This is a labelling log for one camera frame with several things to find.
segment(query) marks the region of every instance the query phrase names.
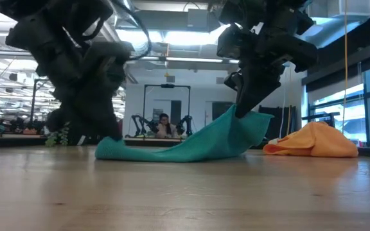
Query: window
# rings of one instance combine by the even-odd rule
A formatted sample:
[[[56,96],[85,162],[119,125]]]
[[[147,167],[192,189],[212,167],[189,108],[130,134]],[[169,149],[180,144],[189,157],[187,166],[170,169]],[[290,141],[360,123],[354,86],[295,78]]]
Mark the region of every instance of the window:
[[[365,105],[363,100],[350,101],[345,107],[345,122],[343,123],[343,103],[324,108],[316,108],[315,114],[339,112],[335,116],[335,128],[342,131],[348,139],[358,139],[366,142]]]
[[[363,94],[363,93],[364,93],[364,84],[361,83],[361,84],[356,85],[354,87],[348,88],[347,91],[346,91],[346,97],[357,96],[357,95]],[[320,105],[320,104],[327,103],[327,102],[330,102],[330,101],[343,99],[344,94],[345,94],[344,90],[340,91],[340,92],[337,92],[337,93],[335,93],[331,96],[328,96],[328,97],[325,97],[325,98],[322,98],[322,99],[319,99],[319,100],[315,101],[314,105]]]
[[[335,128],[340,131],[343,127],[344,135],[348,139],[358,139],[370,146],[370,70],[360,73],[358,76],[361,79],[355,82],[356,86],[352,85],[354,87],[350,87],[346,91],[345,118],[343,118],[343,90],[314,101],[309,110],[310,115],[338,112],[339,115],[334,117],[332,125],[335,125]],[[337,86],[328,90],[335,92],[335,89],[341,90]]]

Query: yellow cable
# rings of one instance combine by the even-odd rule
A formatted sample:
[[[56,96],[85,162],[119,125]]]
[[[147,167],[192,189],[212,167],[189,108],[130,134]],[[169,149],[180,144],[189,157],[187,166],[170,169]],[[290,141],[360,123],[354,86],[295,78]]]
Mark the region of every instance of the yellow cable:
[[[345,93],[344,110],[342,112],[342,134],[345,129],[346,89],[348,88],[348,0],[345,0]]]

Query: desk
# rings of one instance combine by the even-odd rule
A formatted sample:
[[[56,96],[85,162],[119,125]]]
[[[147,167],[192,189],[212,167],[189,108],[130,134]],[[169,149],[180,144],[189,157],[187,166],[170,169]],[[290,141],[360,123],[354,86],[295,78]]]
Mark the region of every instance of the desk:
[[[171,164],[94,149],[0,149],[0,230],[370,230],[367,157]]]
[[[40,135],[0,134],[0,148],[44,145],[46,140]]]

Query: ceiling duct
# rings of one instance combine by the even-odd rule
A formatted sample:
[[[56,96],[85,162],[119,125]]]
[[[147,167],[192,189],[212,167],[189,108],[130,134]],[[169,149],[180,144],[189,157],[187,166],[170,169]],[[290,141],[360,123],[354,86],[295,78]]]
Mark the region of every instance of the ceiling duct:
[[[316,18],[344,19],[346,0],[313,0],[307,8],[308,15]],[[370,18],[370,0],[348,0],[349,20],[366,21]]]
[[[345,34],[345,0],[313,0],[306,10],[322,31],[303,39],[322,48]],[[370,0],[348,0],[346,15],[350,32],[370,18]]]

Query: robot arm in background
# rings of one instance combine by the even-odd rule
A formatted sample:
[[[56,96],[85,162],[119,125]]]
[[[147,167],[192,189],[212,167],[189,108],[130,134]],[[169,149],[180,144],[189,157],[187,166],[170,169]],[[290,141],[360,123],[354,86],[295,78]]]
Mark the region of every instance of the robot arm in background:
[[[151,129],[151,131],[154,132],[155,134],[159,132],[158,124],[156,122],[146,120],[144,117],[140,115],[133,115],[131,118],[134,121],[136,127],[135,137],[146,134],[144,124],[146,124],[149,127],[149,129]]]
[[[179,123],[177,124],[177,132],[179,135],[182,135],[185,131],[184,131],[184,123],[186,123],[186,135],[189,137],[191,136],[193,133],[192,133],[192,128],[191,128],[191,122],[192,122],[192,117],[190,115],[185,115],[184,118],[181,119],[181,121],[179,121]]]

